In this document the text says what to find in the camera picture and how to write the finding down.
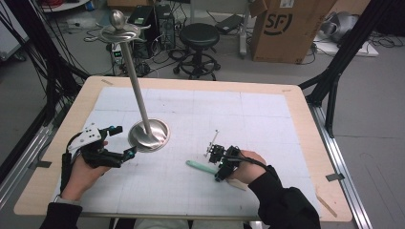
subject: black stool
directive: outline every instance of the black stool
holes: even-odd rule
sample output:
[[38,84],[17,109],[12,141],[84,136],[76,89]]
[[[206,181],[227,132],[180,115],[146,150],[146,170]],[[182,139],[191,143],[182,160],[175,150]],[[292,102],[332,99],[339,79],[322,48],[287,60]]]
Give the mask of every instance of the black stool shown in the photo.
[[[220,34],[217,29],[211,25],[202,23],[195,23],[184,27],[180,32],[181,42],[188,48],[194,50],[194,53],[189,53],[182,58],[176,68],[173,69],[173,73],[178,74],[180,69],[187,73],[188,79],[192,79],[193,76],[200,78],[202,75],[211,74],[212,80],[217,80],[214,70],[219,70],[221,65],[210,55],[203,53],[203,51],[212,49],[214,45],[220,40]],[[208,69],[207,65],[211,64],[212,68]]]

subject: metal knob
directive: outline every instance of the metal knob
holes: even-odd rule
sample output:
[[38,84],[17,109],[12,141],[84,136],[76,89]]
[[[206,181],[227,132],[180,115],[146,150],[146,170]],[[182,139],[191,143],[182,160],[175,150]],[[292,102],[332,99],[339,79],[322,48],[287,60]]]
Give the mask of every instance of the metal knob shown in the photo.
[[122,30],[125,25],[124,14],[119,10],[113,10],[110,14],[110,23],[116,30]]

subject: grid paper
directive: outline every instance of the grid paper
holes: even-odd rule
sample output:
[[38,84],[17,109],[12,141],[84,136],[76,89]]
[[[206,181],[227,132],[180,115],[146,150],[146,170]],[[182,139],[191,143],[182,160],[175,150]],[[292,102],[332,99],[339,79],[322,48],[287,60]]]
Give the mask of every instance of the grid paper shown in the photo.
[[[84,212],[208,217],[257,217],[259,201],[243,191],[216,182],[208,173],[185,164],[204,157],[215,130],[215,144],[255,151],[276,169],[284,187],[304,193],[320,213],[309,171],[281,94],[249,94],[184,90],[141,90],[149,118],[167,123],[170,139],[154,153],[137,153],[121,168],[101,177],[81,200]],[[130,128],[141,120],[131,88],[104,88],[84,127],[122,126],[123,133],[108,136],[109,151],[130,148]]]

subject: hand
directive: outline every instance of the hand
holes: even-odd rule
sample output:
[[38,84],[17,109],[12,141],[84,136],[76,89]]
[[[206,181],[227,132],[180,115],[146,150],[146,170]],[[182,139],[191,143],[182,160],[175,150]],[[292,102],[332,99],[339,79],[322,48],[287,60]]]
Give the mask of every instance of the hand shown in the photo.
[[83,156],[78,156],[75,160],[69,182],[63,190],[61,197],[74,201],[80,200],[81,196],[96,183],[98,178],[110,169],[110,167],[105,166],[99,166],[94,169],[84,161]]
[[[250,157],[266,165],[266,161],[255,152],[241,150],[239,156]],[[265,172],[266,170],[259,165],[247,161],[241,161],[239,167],[228,178],[236,178],[243,183],[249,184]]]

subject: black sleeve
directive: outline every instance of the black sleeve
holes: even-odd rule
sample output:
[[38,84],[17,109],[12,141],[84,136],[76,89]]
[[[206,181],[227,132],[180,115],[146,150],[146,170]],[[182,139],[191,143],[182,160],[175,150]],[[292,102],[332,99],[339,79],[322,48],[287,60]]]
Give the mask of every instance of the black sleeve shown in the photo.
[[77,229],[76,223],[83,208],[66,203],[50,203],[40,229]]
[[260,201],[259,217],[271,229],[320,229],[319,216],[297,188],[283,188],[273,167],[248,187]]

